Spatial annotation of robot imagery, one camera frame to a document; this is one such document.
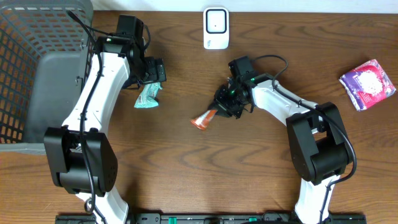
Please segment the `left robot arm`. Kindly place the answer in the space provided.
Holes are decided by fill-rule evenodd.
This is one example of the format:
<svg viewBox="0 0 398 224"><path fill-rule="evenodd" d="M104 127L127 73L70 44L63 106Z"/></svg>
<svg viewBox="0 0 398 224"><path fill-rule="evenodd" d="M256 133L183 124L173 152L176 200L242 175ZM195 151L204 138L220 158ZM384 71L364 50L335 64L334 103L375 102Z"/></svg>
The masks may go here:
<svg viewBox="0 0 398 224"><path fill-rule="evenodd" d="M121 15L115 32L91 40L94 56L82 93L59 128L48 128L44 147L53 183L84 202L82 215L57 215L56 223L134 223L117 188L118 160L108 128L121 90L140 89L138 102L155 104L166 81L164 62L145 55L148 27Z"/></svg>

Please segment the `brown orange candy bar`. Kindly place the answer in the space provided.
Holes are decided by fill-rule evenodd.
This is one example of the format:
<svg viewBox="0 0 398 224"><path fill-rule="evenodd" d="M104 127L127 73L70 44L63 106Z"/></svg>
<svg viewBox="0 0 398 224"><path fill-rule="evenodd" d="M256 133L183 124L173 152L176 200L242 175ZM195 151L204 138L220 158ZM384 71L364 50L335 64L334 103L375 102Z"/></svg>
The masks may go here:
<svg viewBox="0 0 398 224"><path fill-rule="evenodd" d="M198 128L200 130L205 130L217 112L218 112L217 110L207 110L199 117L192 119L190 122L196 128Z"/></svg>

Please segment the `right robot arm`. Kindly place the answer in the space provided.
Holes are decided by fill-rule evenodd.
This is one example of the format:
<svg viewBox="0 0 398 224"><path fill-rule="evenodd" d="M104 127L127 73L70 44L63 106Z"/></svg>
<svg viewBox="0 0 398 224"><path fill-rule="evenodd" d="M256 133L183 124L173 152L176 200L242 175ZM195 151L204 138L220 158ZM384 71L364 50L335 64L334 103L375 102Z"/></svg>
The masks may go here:
<svg viewBox="0 0 398 224"><path fill-rule="evenodd" d="M336 184L356 172L357 158L336 105L304 100L285 89L276 75L260 74L247 56L230 61L232 76L209 109L239 119L246 105L265 110L286 128L290 155L301 177L294 212L300 223L324 223Z"/></svg>

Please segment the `red purple snack bag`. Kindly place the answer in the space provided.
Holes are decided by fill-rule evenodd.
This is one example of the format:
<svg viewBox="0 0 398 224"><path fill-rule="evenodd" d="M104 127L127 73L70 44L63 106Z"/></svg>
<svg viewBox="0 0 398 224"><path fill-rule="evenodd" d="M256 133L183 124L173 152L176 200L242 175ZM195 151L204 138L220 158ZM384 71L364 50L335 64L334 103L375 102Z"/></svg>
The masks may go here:
<svg viewBox="0 0 398 224"><path fill-rule="evenodd" d="M339 82L357 111L367 110L396 92L396 87L376 59L345 73Z"/></svg>

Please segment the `teal white snack wrapper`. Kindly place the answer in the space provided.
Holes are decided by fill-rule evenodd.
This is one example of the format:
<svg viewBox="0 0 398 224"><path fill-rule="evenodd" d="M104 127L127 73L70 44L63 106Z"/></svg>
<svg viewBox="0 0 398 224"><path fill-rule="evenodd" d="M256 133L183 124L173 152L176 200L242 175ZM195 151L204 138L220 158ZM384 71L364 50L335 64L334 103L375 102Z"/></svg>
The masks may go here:
<svg viewBox="0 0 398 224"><path fill-rule="evenodd" d="M155 99L159 90L162 89L160 82L151 83L144 86L139 94L134 107L135 108L155 108L159 102Z"/></svg>

